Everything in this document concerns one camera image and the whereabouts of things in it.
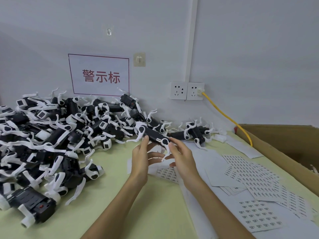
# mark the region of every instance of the cardboard box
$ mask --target cardboard box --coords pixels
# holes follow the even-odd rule
[[[319,175],[309,170],[310,164],[319,168],[318,128],[300,125],[241,126],[249,134],[255,149],[319,196]],[[249,143],[240,129],[236,134]]]

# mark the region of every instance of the white outlet plate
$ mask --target white outlet plate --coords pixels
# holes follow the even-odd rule
[[[188,83],[187,86],[187,98],[186,100],[202,100],[203,97],[197,95],[197,89],[201,88],[204,90],[205,83]]]
[[[171,82],[169,98],[172,100],[186,100],[187,82]]]

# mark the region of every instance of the hand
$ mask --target hand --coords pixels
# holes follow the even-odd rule
[[[150,152],[157,144],[150,143],[149,137],[145,136],[141,144],[137,145],[132,151],[132,171],[130,177],[139,185],[144,186],[147,182],[148,166],[162,161],[165,156],[162,153]]]
[[[175,162],[171,163],[170,167],[177,167],[177,170],[184,181],[184,185],[190,190],[192,187],[196,186],[198,182],[203,181],[197,171],[193,153],[182,141],[175,138],[169,139],[171,142],[168,146],[172,156],[168,156],[166,159],[175,158]]]

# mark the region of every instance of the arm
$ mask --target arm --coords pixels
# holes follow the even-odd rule
[[[124,220],[142,187],[147,182],[148,166],[161,162],[162,157],[164,157],[164,154],[161,153],[147,153],[147,151],[156,145],[153,143],[148,145],[148,142],[149,138],[145,136],[141,144],[133,149],[132,171],[128,180],[81,239],[119,238]]]
[[[197,199],[219,238],[255,238],[202,180],[196,169],[192,151],[180,140],[174,138],[170,140],[177,145],[169,143],[170,151],[175,158],[175,163],[170,166],[177,167],[185,187]]]

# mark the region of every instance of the light green tabletop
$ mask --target light green tabletop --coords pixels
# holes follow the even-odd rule
[[[241,140],[233,133],[228,134]],[[123,145],[114,143],[106,152],[97,150],[91,158],[95,164],[104,168],[106,174],[95,181],[89,181],[80,196],[70,205],[65,206],[64,203],[73,196],[74,190],[62,197],[56,213],[43,224],[25,229],[20,225],[23,215],[17,209],[0,211],[0,238],[80,238],[125,183],[129,176],[126,171],[127,160],[136,145],[134,142]],[[247,158],[230,145],[218,141],[212,141],[206,146],[220,154],[241,155]],[[312,207],[319,211],[319,197],[292,176],[265,157],[253,161],[281,176],[281,184],[307,199]],[[122,238],[197,238],[179,185],[149,175],[147,184],[141,190],[126,219]]]

